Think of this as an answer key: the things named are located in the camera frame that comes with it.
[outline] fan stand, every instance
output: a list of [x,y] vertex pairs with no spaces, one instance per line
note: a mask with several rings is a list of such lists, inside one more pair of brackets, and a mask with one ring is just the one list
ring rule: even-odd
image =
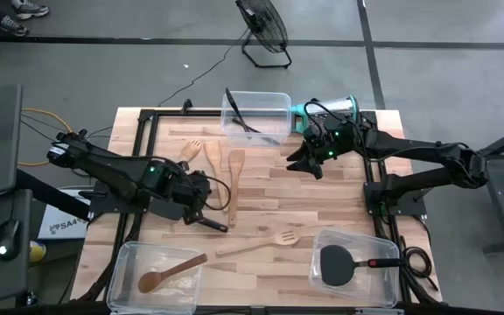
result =
[[279,67],[282,67],[282,68],[285,68],[287,69],[287,67],[289,67],[291,65],[291,63],[293,62],[291,60],[291,56],[289,56],[289,53],[287,52],[287,49],[286,48],[282,48],[283,49],[283,52],[285,53],[285,55],[287,56],[287,59],[289,60],[289,63],[286,64],[286,65],[270,65],[270,66],[262,66],[262,65],[258,65],[257,62],[255,62],[252,57],[250,57],[250,55],[248,54],[248,52],[246,51],[246,45],[249,44],[250,42],[250,38],[252,37],[252,32],[250,32],[248,34],[248,36],[246,37],[246,40],[244,41],[244,44],[242,44],[242,53],[244,53],[246,55],[246,57],[248,57],[250,59],[250,61],[252,61],[252,63],[254,64],[255,67],[259,67],[259,68],[279,68]]

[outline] wooden spatula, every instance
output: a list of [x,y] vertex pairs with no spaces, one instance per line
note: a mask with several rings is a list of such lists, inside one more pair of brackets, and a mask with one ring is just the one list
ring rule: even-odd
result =
[[180,161],[190,162],[198,153],[200,153],[203,143],[200,140],[192,140],[187,143],[180,153]]
[[272,236],[260,237],[255,239],[247,239],[238,244],[231,244],[222,246],[215,250],[217,255],[225,255],[235,253],[244,249],[253,249],[263,245],[276,244],[276,245],[292,245],[300,239],[300,235],[294,229],[284,230],[277,232]]
[[[219,143],[219,141],[210,141],[206,142],[205,147],[207,160],[209,160],[209,164],[213,167],[215,177],[218,180],[223,180],[221,172],[221,160],[223,159],[221,143]],[[227,191],[225,190],[225,187],[219,183],[217,183],[217,190],[219,191],[220,204],[224,206],[228,200]]]
[[184,270],[189,270],[192,267],[201,265],[202,263],[205,263],[207,261],[207,255],[206,254],[201,254],[198,256],[195,256],[194,258],[190,259],[189,261],[182,262],[178,266],[174,266],[166,271],[162,272],[147,272],[146,274],[142,275],[139,278],[139,283],[137,284],[137,287],[142,293],[147,293],[153,291],[153,289],[157,288],[157,286],[163,282],[167,277],[176,275],[177,273],[180,273]]
[[244,150],[232,150],[228,154],[228,167],[231,170],[231,204],[228,210],[228,225],[236,224],[236,208],[238,207],[238,179],[244,165]]

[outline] sneaker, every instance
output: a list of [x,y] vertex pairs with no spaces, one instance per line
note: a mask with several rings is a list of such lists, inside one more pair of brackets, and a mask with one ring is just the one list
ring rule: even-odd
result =
[[17,13],[17,18],[21,20],[32,17],[43,17],[50,12],[47,6],[30,3],[28,0],[23,0],[19,3],[19,6],[13,5],[13,9],[15,9],[15,13]]
[[22,37],[28,33],[28,29],[15,22],[10,16],[5,16],[0,22],[0,28],[5,32]]

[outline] wooden table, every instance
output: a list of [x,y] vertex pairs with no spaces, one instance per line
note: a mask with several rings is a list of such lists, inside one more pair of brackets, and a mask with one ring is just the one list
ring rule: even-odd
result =
[[[119,108],[108,149],[128,156],[132,152],[140,108]],[[381,130],[394,137],[403,137],[400,115],[396,110],[376,111]],[[143,148],[149,128],[143,136]],[[223,146],[223,180],[230,182],[228,139],[221,131],[219,117],[163,117],[158,125],[154,155],[178,160],[189,140],[220,140]],[[246,162],[241,172],[238,199],[238,221],[228,234],[199,224],[168,224],[156,215],[143,219],[140,242],[170,247],[192,248],[205,252],[199,305],[295,305],[351,306],[366,305],[354,298],[340,298],[320,293],[309,286],[308,274],[313,236],[327,227],[375,235],[371,217],[366,213],[361,186],[365,182],[362,160],[350,152],[323,165],[324,177],[316,180],[311,174],[286,171],[285,160],[301,144],[302,137],[292,134],[280,149],[246,149]],[[411,173],[410,161],[389,158],[390,173]],[[213,174],[205,152],[190,163],[194,170]],[[216,189],[208,199],[219,205]],[[220,211],[204,210],[210,219],[227,223]],[[418,246],[431,257],[431,248],[423,227],[411,217],[398,217],[398,227],[408,246]],[[118,221],[117,214],[106,214],[87,231],[72,298],[85,293],[109,262]],[[235,255],[218,257],[215,246],[245,242],[247,238],[269,235],[279,228],[294,227],[303,236],[290,247],[263,247]],[[426,281],[423,287],[436,299],[440,293]]]

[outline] black fan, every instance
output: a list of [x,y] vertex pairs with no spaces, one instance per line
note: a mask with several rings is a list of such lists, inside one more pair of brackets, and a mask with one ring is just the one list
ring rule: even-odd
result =
[[[242,53],[254,63],[254,66],[260,68],[284,67],[291,64],[291,57],[287,53],[287,31],[284,22],[279,17],[276,8],[270,0],[237,0],[236,6],[241,11],[244,21],[250,29],[250,33],[242,44]],[[252,57],[246,52],[246,45],[254,35],[260,44],[271,53],[285,53],[289,63],[285,65],[258,65]]]

